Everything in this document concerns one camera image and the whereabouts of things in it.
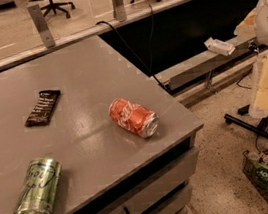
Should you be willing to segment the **black rxbar chocolate bar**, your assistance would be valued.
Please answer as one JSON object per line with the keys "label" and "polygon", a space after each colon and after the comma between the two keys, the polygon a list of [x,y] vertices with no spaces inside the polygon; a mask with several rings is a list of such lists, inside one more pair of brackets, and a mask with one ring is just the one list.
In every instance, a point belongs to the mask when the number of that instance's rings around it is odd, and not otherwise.
{"label": "black rxbar chocolate bar", "polygon": [[41,90],[39,92],[38,101],[31,110],[25,125],[27,127],[48,125],[60,98],[60,94],[60,90]]}

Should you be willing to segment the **red coca-cola can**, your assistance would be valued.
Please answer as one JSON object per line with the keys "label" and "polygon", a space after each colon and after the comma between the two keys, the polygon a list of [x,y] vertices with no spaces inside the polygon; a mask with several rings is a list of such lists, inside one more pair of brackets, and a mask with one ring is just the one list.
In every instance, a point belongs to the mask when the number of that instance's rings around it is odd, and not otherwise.
{"label": "red coca-cola can", "polygon": [[126,99],[115,99],[108,112],[116,124],[145,139],[158,128],[158,115],[153,110]]}

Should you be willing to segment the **white wrapped snack packet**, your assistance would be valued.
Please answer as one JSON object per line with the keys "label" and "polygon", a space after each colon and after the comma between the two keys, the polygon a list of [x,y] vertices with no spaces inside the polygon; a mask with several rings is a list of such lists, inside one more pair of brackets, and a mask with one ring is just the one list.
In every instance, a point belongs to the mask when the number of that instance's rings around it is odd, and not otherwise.
{"label": "white wrapped snack packet", "polygon": [[204,42],[204,45],[211,52],[220,54],[222,56],[229,56],[235,50],[235,46],[233,44],[221,41],[219,39],[212,39],[211,37]]}

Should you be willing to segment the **black office chair left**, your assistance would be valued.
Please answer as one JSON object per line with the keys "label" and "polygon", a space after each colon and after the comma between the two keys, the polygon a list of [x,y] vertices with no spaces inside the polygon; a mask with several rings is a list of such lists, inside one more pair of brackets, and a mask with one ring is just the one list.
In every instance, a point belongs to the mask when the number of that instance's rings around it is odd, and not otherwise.
{"label": "black office chair left", "polygon": [[56,14],[57,11],[62,11],[63,13],[65,13],[66,17],[69,18],[70,17],[70,13],[68,12],[67,9],[64,9],[63,6],[65,5],[69,5],[71,7],[71,9],[75,9],[76,6],[74,5],[73,2],[59,2],[56,3],[53,0],[48,0],[48,4],[46,4],[46,6],[41,7],[41,9],[43,10],[43,15],[46,17],[48,15],[48,13],[53,12],[54,14]]}

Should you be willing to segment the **green lacroix can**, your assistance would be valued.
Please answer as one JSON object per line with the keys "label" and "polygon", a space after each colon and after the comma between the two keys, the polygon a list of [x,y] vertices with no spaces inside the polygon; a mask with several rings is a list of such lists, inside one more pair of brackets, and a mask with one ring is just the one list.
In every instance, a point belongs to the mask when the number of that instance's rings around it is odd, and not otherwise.
{"label": "green lacroix can", "polygon": [[30,162],[13,214],[53,214],[61,163],[39,157]]}

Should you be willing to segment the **metal glass-panel post left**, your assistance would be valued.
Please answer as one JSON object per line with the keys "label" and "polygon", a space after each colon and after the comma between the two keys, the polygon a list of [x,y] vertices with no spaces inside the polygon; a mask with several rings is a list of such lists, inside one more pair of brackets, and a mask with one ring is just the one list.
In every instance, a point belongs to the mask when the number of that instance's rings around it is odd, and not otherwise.
{"label": "metal glass-panel post left", "polygon": [[34,22],[35,27],[37,28],[38,35],[40,35],[43,44],[48,49],[55,46],[55,40],[53,35],[50,32],[47,21],[42,14],[42,11],[38,4],[29,5],[27,10],[31,16],[32,22]]}

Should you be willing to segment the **metal glass-panel post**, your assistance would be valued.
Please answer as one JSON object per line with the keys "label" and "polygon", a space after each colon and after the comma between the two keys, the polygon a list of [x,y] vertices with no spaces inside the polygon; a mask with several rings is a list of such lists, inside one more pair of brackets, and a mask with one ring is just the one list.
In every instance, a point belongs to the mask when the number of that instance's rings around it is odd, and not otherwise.
{"label": "metal glass-panel post", "polygon": [[42,11],[38,4],[29,5],[27,10],[31,16],[32,22],[34,22],[35,27],[37,28],[38,35],[40,35],[43,44],[48,49],[55,46],[55,40],[53,35],[50,32],[47,21],[42,14]]}
{"label": "metal glass-panel post", "polygon": [[124,9],[123,0],[112,0],[113,3],[113,16],[116,21],[124,22],[127,18],[126,9]]}

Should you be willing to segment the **metal glass-panel post middle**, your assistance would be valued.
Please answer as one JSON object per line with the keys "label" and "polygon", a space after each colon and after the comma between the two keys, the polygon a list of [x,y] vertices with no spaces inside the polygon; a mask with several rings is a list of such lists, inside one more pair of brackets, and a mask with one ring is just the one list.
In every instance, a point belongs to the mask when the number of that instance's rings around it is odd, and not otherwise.
{"label": "metal glass-panel post middle", "polygon": [[116,21],[124,22],[127,18],[126,9],[124,9],[123,0],[112,0],[113,3],[113,16]]}

